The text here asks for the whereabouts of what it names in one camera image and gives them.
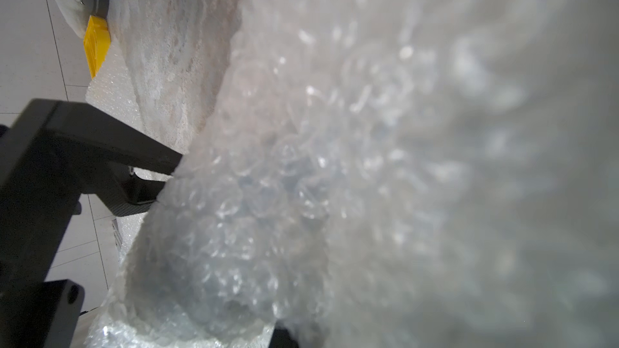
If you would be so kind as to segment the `clear bubble wrap sheet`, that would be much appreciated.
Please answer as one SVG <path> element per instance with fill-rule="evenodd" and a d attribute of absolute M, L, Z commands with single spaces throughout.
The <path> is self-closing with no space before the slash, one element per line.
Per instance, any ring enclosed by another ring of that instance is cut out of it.
<path fill-rule="evenodd" d="M 618 0 L 112 0 L 183 159 L 92 347 L 615 347 Z"/>

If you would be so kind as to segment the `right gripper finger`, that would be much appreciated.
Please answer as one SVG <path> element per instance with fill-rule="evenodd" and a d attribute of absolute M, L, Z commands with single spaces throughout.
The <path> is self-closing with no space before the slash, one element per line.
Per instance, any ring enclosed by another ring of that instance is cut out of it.
<path fill-rule="evenodd" d="M 269 348 L 298 348 L 298 342 L 284 327 L 276 327 L 272 333 Z"/>

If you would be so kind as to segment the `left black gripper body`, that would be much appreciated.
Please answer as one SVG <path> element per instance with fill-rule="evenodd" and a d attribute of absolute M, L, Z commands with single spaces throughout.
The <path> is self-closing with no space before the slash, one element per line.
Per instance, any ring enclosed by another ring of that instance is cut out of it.
<path fill-rule="evenodd" d="M 86 103 L 35 99 L 1 129 L 1 344 L 67 347 L 84 288 L 48 271 L 84 194 L 112 214 L 147 212 L 179 152 Z"/>

